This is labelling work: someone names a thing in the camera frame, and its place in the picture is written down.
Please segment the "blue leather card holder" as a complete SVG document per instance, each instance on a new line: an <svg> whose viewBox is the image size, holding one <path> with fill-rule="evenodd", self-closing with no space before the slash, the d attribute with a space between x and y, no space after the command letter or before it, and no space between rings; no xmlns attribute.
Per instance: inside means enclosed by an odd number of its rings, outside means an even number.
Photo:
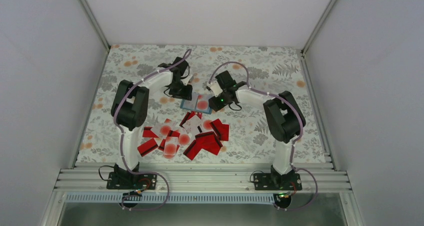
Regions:
<svg viewBox="0 0 424 226"><path fill-rule="evenodd" d="M212 109L209 106L209 99L213 97L212 95L193 92L191 96L191 100L182 100L181 109L208 115L212 113Z"/></svg>

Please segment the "white red-circle card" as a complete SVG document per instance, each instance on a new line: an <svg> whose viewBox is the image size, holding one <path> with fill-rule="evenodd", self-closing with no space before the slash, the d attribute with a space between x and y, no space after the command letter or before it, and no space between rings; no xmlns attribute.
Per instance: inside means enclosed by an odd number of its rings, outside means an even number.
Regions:
<svg viewBox="0 0 424 226"><path fill-rule="evenodd" d="M208 95L205 95L205 94L198 95L197 102L195 105L195 110L198 112L203 112L203 113L207 113L210 111Z"/></svg>

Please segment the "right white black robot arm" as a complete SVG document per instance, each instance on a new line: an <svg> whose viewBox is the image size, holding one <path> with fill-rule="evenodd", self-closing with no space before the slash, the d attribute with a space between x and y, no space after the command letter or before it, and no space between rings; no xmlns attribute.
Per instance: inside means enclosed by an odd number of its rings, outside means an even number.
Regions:
<svg viewBox="0 0 424 226"><path fill-rule="evenodd" d="M231 104L247 104L263 109L271 135L281 145L275 147L275 157L270 168L270 181L274 188L284 189L295 175L293 164L296 143L303 135L306 123L296 100L289 91L280 94L260 91L248 82L236 82L226 70L210 79L206 89L213 93L209 107L219 111Z"/></svg>

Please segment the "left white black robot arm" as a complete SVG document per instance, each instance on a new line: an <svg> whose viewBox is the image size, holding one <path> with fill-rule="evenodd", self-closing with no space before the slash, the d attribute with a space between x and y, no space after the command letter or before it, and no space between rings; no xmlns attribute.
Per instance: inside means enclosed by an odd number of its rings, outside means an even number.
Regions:
<svg viewBox="0 0 424 226"><path fill-rule="evenodd" d="M113 123L120 130L119 156L117 166L124 170L119 182L131 189L139 183L139 160L137 156L138 133L148 115L150 95L166 88L171 98L190 101L193 99L193 86L189 84L191 75L188 56L176 57L171 64L162 63L157 69L138 82L122 80L117 88L112 106Z"/></svg>

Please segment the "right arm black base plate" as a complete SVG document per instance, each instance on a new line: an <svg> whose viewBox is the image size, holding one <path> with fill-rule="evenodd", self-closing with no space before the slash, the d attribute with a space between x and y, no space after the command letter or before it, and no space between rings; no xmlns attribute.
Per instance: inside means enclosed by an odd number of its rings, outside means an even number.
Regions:
<svg viewBox="0 0 424 226"><path fill-rule="evenodd" d="M254 173L251 179L256 191L301 191L302 181L298 173L273 175L271 173Z"/></svg>

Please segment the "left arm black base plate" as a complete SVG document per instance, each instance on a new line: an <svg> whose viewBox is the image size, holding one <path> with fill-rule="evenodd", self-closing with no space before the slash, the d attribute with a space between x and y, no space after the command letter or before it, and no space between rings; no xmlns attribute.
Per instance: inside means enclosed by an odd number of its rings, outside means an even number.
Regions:
<svg viewBox="0 0 424 226"><path fill-rule="evenodd" d="M155 190L156 182L156 174L111 172L107 180L106 188L108 190Z"/></svg>

